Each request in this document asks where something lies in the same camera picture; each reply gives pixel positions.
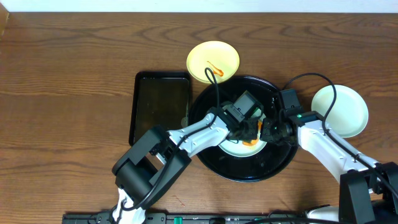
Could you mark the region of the green orange scrubbing sponge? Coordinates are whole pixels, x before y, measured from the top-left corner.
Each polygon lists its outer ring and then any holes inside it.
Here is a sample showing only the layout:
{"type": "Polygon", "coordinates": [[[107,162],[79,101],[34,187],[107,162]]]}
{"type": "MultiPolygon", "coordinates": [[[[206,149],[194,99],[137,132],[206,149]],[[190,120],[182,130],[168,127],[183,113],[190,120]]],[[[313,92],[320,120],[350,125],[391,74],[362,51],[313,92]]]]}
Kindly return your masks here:
{"type": "Polygon", "coordinates": [[[262,122],[258,120],[249,126],[248,138],[243,140],[245,146],[254,146],[259,142],[259,133],[261,132],[262,122]]]}

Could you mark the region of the light green plate front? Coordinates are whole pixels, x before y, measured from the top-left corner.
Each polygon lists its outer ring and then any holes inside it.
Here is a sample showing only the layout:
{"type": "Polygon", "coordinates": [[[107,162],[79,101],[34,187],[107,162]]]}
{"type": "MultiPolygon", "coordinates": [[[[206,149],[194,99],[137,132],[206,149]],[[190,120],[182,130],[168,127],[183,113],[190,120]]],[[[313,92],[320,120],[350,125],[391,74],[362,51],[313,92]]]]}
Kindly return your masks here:
{"type": "MultiPolygon", "coordinates": [[[[266,117],[264,113],[261,113],[260,108],[256,108],[252,113],[251,117],[255,118],[261,115],[258,119],[262,122],[262,120],[266,117]]],[[[235,157],[249,157],[257,154],[260,152],[265,146],[265,141],[259,140],[259,142],[254,146],[245,146],[242,140],[224,140],[220,145],[219,148],[224,151],[225,153],[235,156],[235,157]]]]}

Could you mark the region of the light green plate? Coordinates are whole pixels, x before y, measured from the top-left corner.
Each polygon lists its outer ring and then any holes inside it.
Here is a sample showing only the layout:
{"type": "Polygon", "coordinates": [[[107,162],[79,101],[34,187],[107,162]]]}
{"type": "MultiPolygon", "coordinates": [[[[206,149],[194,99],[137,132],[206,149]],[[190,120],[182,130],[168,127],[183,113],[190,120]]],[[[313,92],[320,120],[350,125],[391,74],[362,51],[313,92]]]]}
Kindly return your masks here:
{"type": "MultiPolygon", "coordinates": [[[[255,118],[261,115],[258,119],[262,122],[262,120],[266,117],[264,113],[261,113],[260,108],[256,108],[252,113],[251,117],[255,118]]],[[[242,140],[224,140],[220,145],[219,148],[224,151],[225,153],[235,156],[235,157],[249,157],[257,154],[260,152],[265,146],[265,141],[259,140],[259,142],[254,146],[245,146],[242,140]]]]}
{"type": "MultiPolygon", "coordinates": [[[[341,137],[351,138],[362,132],[369,119],[367,104],[363,98],[353,89],[335,85],[336,101],[333,105],[326,122],[341,137]]],[[[326,86],[319,90],[313,97],[311,109],[326,114],[333,100],[334,92],[332,87],[326,86]]]]}

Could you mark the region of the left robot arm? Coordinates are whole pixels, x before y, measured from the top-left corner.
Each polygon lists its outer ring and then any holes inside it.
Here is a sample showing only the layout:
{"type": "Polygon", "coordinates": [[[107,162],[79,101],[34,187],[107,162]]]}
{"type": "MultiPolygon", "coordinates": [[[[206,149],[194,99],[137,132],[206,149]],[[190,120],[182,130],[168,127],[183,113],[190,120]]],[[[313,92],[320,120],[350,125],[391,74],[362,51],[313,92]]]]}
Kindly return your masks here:
{"type": "Polygon", "coordinates": [[[263,105],[245,91],[234,103],[218,103],[197,123],[166,131],[157,125],[148,130],[115,163],[119,201],[112,223],[143,223],[145,211],[158,201],[191,163],[191,158],[226,140],[257,138],[263,105]]]}

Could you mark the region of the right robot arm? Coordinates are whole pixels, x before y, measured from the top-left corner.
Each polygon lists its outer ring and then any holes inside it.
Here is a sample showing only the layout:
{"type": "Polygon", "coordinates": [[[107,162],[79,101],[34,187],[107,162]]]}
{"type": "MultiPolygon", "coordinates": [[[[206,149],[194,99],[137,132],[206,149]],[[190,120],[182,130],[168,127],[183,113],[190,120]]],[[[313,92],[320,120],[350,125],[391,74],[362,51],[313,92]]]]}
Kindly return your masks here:
{"type": "Polygon", "coordinates": [[[274,93],[274,118],[264,118],[260,139],[278,146],[300,146],[340,185],[338,208],[316,208],[307,217],[341,223],[397,223],[397,164],[365,156],[337,135],[316,111],[306,112],[296,91],[274,93]]]}

